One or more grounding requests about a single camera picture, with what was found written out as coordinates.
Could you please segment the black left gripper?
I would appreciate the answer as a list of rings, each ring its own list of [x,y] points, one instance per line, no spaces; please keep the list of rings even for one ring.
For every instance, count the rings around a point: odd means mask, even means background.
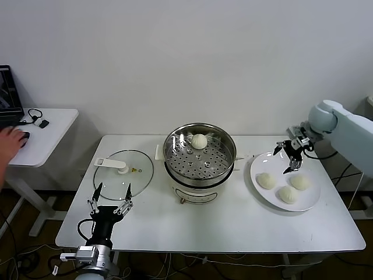
[[[87,203],[91,207],[91,218],[95,223],[93,234],[86,242],[87,246],[103,245],[112,246],[111,235],[116,223],[123,220],[133,207],[131,183],[129,183],[124,202],[116,206],[97,206],[101,195],[103,183],[100,183],[95,189],[93,196]]]

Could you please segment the person right hand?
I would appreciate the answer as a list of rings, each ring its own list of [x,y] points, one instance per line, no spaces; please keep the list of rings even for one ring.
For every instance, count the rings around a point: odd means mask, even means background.
[[[7,165],[26,143],[26,133],[17,128],[4,128],[1,131],[1,164]]]

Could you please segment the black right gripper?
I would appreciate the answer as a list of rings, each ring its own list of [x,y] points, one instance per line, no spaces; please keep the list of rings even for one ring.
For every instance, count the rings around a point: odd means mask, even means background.
[[[273,154],[278,154],[282,149],[284,149],[286,155],[290,159],[289,167],[284,170],[283,174],[296,172],[299,170],[302,164],[302,147],[298,143],[295,143],[296,147],[293,146],[292,140],[285,140],[282,142],[277,142]]]

